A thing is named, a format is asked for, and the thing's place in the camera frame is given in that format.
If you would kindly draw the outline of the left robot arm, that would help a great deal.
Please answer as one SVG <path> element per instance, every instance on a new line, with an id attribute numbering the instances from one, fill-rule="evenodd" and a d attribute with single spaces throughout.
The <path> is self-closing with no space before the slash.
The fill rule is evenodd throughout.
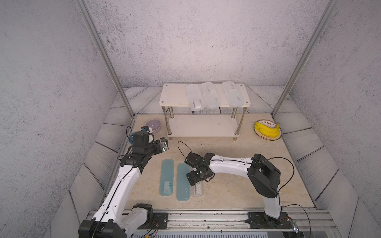
<path id="1" fill-rule="evenodd" d="M 153 223 L 150 204 L 137 204 L 123 217 L 124 207 L 134 185 L 142 175 L 149 160 L 169 150 L 168 140 L 156 140 L 153 133 L 138 131 L 133 135 L 133 145 L 120 160 L 120 167 L 109 194 L 92 217 L 79 226 L 80 238 L 129 238 L 141 226 Z"/>

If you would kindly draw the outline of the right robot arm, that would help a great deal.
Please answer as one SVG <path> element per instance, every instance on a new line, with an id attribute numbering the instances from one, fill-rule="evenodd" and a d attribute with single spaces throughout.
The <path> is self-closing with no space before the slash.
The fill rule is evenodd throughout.
<path id="1" fill-rule="evenodd" d="M 229 158 L 213 153 L 207 153 L 202 157 L 190 152 L 185 158 L 185 164 L 192 168 L 187 174 L 190 186 L 203 180 L 210 180 L 218 173 L 249 179 L 264 199 L 265 215 L 273 219 L 280 219 L 282 212 L 279 198 L 281 172 L 261 154 L 255 154 L 251 158 Z"/>

